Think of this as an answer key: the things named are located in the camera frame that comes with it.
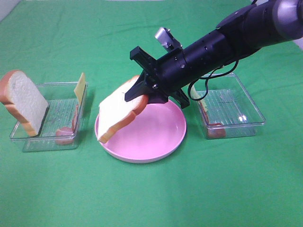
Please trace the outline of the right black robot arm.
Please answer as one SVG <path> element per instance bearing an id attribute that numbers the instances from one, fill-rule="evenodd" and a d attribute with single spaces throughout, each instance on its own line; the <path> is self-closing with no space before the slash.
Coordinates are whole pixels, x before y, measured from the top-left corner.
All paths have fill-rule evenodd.
<path id="1" fill-rule="evenodd" d="M 147 95 L 149 103 L 163 104 L 172 97 L 185 108 L 189 106 L 189 98 L 182 91 L 185 85 L 265 46 L 302 36 L 303 3 L 300 0 L 270 0 L 243 7 L 186 48 L 162 27 L 155 37 L 166 49 L 165 55 L 155 59 L 140 47 L 130 52 L 130 59 L 142 67 L 142 73 L 126 92 L 125 101 Z"/>

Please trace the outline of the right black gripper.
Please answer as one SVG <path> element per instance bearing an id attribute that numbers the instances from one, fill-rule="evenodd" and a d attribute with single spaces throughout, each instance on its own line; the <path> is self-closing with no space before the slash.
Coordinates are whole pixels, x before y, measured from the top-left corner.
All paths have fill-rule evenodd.
<path id="1" fill-rule="evenodd" d="M 186 74 L 187 64 L 182 50 L 175 49 L 156 60 L 137 46 L 130 51 L 130 59 L 143 70 L 131 79 L 134 84 L 125 93 L 126 102 L 147 95 L 149 104 L 164 104 L 172 97 L 181 108 L 190 105 L 189 98 L 182 91 L 182 87 L 187 84 L 181 81 Z"/>

